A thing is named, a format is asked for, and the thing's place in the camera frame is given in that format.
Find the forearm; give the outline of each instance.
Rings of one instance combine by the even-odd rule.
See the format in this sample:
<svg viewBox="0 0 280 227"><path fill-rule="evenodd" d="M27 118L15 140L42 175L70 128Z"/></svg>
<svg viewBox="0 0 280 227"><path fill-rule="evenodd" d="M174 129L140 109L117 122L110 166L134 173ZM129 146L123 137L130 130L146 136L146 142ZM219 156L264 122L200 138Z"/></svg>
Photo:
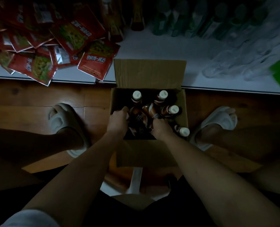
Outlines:
<svg viewBox="0 0 280 227"><path fill-rule="evenodd" d="M280 226L280 209L236 173L178 136L164 141L218 226Z"/></svg>
<svg viewBox="0 0 280 227"><path fill-rule="evenodd" d="M123 139L106 133L49 182L24 209L38 209L65 226L81 226L106 174L109 160Z"/></svg>

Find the white slipper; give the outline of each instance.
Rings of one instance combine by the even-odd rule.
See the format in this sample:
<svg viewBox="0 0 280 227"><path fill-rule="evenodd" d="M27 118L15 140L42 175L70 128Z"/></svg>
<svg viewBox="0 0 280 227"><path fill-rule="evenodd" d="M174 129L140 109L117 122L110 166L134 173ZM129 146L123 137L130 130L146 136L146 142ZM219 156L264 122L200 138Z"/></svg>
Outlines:
<svg viewBox="0 0 280 227"><path fill-rule="evenodd" d="M206 127L209 124L216 123L220 125L223 129L225 130L233 130L235 129L237 123L238 123L238 118L235 116L233 119L230 117L228 113L225 111L227 109L230 109L230 107L218 107L216 110L214 110L192 133L190 143L192 145L195 145L202 151L206 151L208 148L212 146L212 144L197 144L195 137L196 134L204 127Z"/></svg>
<svg viewBox="0 0 280 227"><path fill-rule="evenodd" d="M68 150L68 154L74 158L77 158L80 154L85 152L91 145L89 139L85 135L83 129L77 120L77 115L74 109L65 103L58 103L58 106L62 108L62 110L57 110L57 114L51 117L52 110L48 113L48 122L52 129L53 134L56 134L60 129L65 127L70 127L74 129L80 137L83 139L83 147L80 150Z"/></svg>

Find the open cardboard box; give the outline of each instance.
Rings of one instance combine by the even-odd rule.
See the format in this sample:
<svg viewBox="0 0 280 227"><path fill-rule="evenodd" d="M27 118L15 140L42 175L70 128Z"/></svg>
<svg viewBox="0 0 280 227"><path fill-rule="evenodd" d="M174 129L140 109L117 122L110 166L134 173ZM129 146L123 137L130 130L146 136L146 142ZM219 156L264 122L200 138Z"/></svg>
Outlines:
<svg viewBox="0 0 280 227"><path fill-rule="evenodd" d="M181 89L186 61L114 59L117 88L111 91L112 114L123 106L131 107L133 90L155 94L168 90L176 94L175 105L182 113L175 121L188 127L185 91ZM123 140L117 149L117 166L169 167L176 166L172 154L159 140Z"/></svg>

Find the person's left hand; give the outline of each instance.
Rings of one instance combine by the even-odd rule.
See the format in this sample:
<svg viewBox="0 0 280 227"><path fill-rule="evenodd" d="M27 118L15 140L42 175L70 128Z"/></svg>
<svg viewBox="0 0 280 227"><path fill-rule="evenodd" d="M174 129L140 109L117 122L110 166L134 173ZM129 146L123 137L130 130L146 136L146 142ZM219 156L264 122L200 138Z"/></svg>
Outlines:
<svg viewBox="0 0 280 227"><path fill-rule="evenodd" d="M109 117L107 132L118 134L123 138L127 132L128 112L128 107L123 107L122 110L114 111Z"/></svg>

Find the foot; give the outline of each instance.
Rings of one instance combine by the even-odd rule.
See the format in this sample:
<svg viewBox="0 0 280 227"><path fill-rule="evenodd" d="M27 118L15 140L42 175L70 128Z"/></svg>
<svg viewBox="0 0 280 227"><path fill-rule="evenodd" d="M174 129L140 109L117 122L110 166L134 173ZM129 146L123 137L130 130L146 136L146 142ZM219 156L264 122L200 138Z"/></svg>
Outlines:
<svg viewBox="0 0 280 227"><path fill-rule="evenodd" d="M231 119L234 121L236 118L236 110L234 108L230 108L227 109L225 111L227 114L229 114L229 116L231 117ZM197 144L208 144L210 143L209 140L212 139L212 137L214 137L216 134L218 134L219 132L223 131L223 128L216 124L216 123L212 123L207 125L206 127L202 128L195 137L196 143Z"/></svg>
<svg viewBox="0 0 280 227"><path fill-rule="evenodd" d="M50 117L56 115L58 113L57 110L60 111L63 109L59 105L55 105L51 110ZM74 148L72 148L72 150L80 150L83 148L83 139L74 129L70 127L65 127L59 130L57 134L64 135L66 139L70 139L74 142L72 145Z"/></svg>

